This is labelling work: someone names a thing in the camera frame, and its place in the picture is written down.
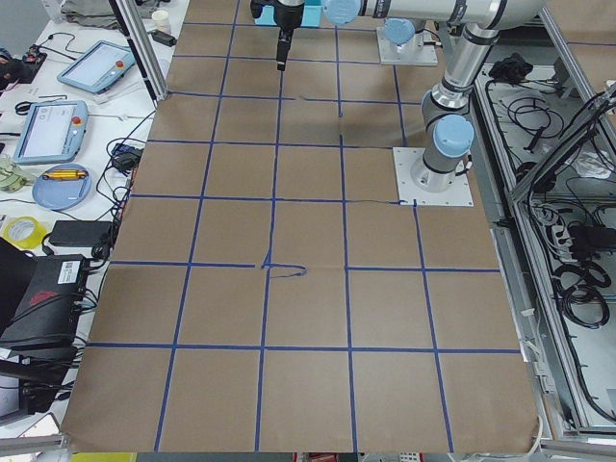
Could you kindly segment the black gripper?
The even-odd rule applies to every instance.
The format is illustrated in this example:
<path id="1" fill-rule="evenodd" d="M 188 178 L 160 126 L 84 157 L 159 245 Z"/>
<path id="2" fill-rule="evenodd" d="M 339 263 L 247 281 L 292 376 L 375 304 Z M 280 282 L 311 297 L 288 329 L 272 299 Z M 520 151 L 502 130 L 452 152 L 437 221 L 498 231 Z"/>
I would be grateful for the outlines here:
<path id="1" fill-rule="evenodd" d="M 254 19 L 258 19 L 262 16 L 263 10 L 267 6 L 272 6 L 273 0 L 251 0 L 249 7 L 251 15 Z"/>

